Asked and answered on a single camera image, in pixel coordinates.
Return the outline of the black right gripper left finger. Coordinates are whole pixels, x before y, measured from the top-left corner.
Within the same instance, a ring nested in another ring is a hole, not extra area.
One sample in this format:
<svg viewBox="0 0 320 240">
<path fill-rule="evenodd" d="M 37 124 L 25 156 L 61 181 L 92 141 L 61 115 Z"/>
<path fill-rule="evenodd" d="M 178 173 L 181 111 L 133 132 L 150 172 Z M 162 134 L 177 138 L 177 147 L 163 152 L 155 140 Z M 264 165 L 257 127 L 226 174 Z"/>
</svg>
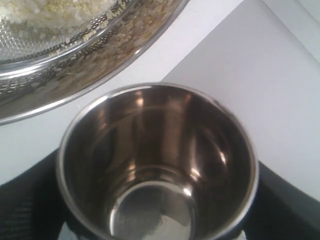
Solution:
<svg viewBox="0 0 320 240">
<path fill-rule="evenodd" d="M 0 187 L 2 240 L 76 240 L 56 179 L 56 151 Z"/>
</svg>

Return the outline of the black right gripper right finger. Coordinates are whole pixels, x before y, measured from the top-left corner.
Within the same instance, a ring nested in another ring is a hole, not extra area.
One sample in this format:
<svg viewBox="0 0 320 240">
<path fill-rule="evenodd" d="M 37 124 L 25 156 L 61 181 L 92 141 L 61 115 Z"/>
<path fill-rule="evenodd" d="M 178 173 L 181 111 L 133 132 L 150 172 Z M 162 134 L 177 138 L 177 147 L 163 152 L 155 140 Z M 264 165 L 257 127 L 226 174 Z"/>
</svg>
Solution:
<svg viewBox="0 0 320 240">
<path fill-rule="evenodd" d="M 246 217 L 248 240 L 318 240 L 320 203 L 263 163 L 254 203 Z"/>
</svg>

